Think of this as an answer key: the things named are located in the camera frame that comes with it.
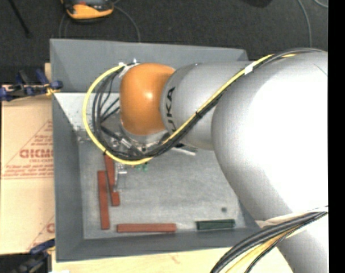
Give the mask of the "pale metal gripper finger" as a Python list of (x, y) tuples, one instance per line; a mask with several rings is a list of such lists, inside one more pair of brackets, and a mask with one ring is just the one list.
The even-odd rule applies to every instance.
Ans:
[(117, 190), (122, 191), (126, 188), (126, 180), (128, 173), (126, 170), (120, 170), (117, 172)]

